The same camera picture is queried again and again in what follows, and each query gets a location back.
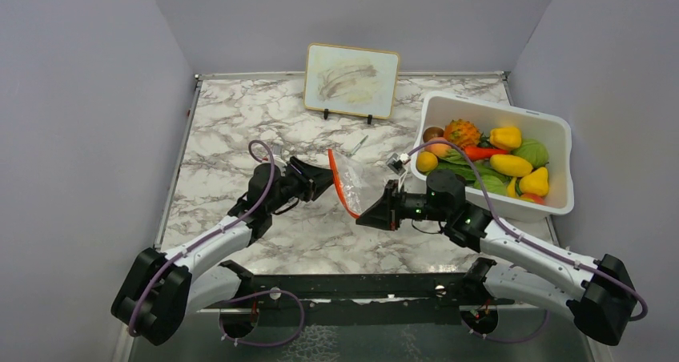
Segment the clear zip bag orange zipper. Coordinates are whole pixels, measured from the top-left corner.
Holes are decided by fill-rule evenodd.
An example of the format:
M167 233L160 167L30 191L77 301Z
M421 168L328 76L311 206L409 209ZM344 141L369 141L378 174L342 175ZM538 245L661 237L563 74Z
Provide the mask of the clear zip bag orange zipper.
M383 194L392 177L383 168L356 161L333 149L327 150L333 182L340 202L358 219Z

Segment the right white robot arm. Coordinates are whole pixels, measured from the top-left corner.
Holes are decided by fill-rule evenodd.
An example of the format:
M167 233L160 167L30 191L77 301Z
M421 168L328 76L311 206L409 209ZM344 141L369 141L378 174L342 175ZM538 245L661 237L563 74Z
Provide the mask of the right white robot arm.
M442 223L453 243L508 261L517 269L484 260L462 284L464 297L480 304L488 297L515 300L561 314L589 338L609 346L621 342L633 310L641 303L625 264L613 255L600 259L560 248L495 219L467 202L464 184L450 170L434 170L426 192L402 191L397 180L356 223L395 231L405 219Z

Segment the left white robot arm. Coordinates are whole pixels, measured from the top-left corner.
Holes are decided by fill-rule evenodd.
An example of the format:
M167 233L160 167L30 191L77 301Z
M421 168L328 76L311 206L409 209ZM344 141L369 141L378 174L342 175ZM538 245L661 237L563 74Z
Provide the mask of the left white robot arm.
M160 345L188 314L222 300L244 305L251 298L251 284L221 263L260 239L285 205L315 201L333 183L332 170L296 157L283 167L262 162L247 191L214 227L169 251L149 247L137 255L113 300L111 315L133 336Z

